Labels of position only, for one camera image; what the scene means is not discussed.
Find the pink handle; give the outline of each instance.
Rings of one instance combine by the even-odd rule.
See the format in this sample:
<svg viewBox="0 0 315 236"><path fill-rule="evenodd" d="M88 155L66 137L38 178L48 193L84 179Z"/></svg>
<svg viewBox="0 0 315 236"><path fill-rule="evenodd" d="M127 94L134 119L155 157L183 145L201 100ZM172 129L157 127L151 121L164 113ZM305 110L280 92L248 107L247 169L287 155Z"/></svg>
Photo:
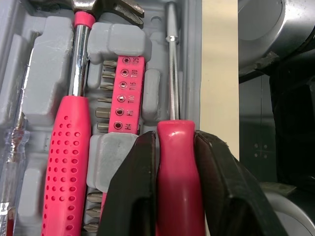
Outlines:
<svg viewBox="0 0 315 236"><path fill-rule="evenodd" d="M204 209L194 159L194 123L161 121L157 125L160 165L157 174L159 236L205 236Z"/></svg>
<svg viewBox="0 0 315 236"><path fill-rule="evenodd" d="M87 98L62 99L51 136L41 236L79 236L91 122Z"/></svg>

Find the hammer head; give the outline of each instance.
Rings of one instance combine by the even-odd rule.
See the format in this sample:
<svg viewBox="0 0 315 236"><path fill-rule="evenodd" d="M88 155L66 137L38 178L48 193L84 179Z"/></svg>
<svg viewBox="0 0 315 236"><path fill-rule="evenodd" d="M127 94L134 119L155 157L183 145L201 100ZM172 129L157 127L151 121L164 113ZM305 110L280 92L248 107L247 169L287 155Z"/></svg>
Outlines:
<svg viewBox="0 0 315 236"><path fill-rule="evenodd" d="M65 5L74 12L85 11L92 14L96 19L103 12L117 14L133 25L143 28L140 19L144 17L144 10L134 0L30 0L34 5L51 6L54 4Z"/></svg>

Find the screwdriver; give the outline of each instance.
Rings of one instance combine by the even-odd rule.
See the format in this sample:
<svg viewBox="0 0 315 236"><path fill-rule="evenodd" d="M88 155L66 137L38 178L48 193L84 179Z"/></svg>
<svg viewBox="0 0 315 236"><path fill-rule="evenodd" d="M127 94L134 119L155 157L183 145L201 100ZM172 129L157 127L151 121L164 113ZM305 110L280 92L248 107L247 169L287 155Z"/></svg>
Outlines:
<svg viewBox="0 0 315 236"><path fill-rule="evenodd" d="M194 160L194 122L180 120L176 47L176 4L166 5L169 44L170 118L157 124L160 164L157 173L159 236L205 236L201 185Z"/></svg>
<svg viewBox="0 0 315 236"><path fill-rule="evenodd" d="M1 156L0 236L13 236L22 180L27 163L25 144L29 140L30 133L26 130L27 120L22 112L22 105L32 55L33 49L24 71L13 119L13 127L7 131L4 152Z"/></svg>
<svg viewBox="0 0 315 236"><path fill-rule="evenodd" d="M91 121L84 97L91 14L74 16L74 42L68 96L63 97L52 131L41 236L79 236L85 201Z"/></svg>

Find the chrome hammer shaft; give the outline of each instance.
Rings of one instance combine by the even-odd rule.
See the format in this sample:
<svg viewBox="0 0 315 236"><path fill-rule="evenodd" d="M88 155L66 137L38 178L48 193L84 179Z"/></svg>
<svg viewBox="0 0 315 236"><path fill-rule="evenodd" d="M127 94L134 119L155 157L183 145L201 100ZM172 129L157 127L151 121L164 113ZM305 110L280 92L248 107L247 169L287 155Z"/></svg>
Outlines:
<svg viewBox="0 0 315 236"><path fill-rule="evenodd" d="M177 53L176 47L179 42L177 29L176 4L169 2L166 5L167 17L167 37L169 45L169 99L170 99L170 117L171 119L180 119L179 105L179 85L177 76Z"/></svg>
<svg viewBox="0 0 315 236"><path fill-rule="evenodd" d="M87 46L90 31L91 29L85 25L77 25L75 28L68 95L84 95L86 67L88 64Z"/></svg>

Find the torx bit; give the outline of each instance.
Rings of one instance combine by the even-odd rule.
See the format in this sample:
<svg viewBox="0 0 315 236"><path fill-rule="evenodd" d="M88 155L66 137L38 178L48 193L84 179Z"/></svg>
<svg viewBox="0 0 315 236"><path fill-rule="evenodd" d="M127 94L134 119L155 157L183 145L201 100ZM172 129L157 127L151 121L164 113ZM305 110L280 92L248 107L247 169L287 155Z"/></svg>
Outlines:
<svg viewBox="0 0 315 236"><path fill-rule="evenodd" d="M108 68L116 68L117 62L115 60L105 60L103 62L103 66Z"/></svg>
<svg viewBox="0 0 315 236"><path fill-rule="evenodd" d="M111 97L99 97L97 99L98 102L107 102L107 103L112 103L112 98Z"/></svg>
<svg viewBox="0 0 315 236"><path fill-rule="evenodd" d="M109 124L108 123L97 123L98 130L108 131Z"/></svg>
<svg viewBox="0 0 315 236"><path fill-rule="evenodd" d="M95 116L97 118L110 118L110 108L104 108L104 107L97 107L95 110Z"/></svg>
<svg viewBox="0 0 315 236"><path fill-rule="evenodd" d="M89 233L97 233L98 230L98 223L89 223L83 226L83 229L85 229Z"/></svg>
<svg viewBox="0 0 315 236"><path fill-rule="evenodd" d="M103 71L102 72L102 78L104 79L114 79L115 78L115 72L111 71Z"/></svg>
<svg viewBox="0 0 315 236"><path fill-rule="evenodd" d="M113 91L114 85L100 85L99 88L105 91Z"/></svg>
<svg viewBox="0 0 315 236"><path fill-rule="evenodd" d="M96 207L86 210L86 214L93 218L99 218L100 213L101 213L100 206L99 207L96 206Z"/></svg>
<svg viewBox="0 0 315 236"><path fill-rule="evenodd" d="M101 203L102 202L102 192L97 192L97 193L89 193L87 195L87 200L91 203Z"/></svg>

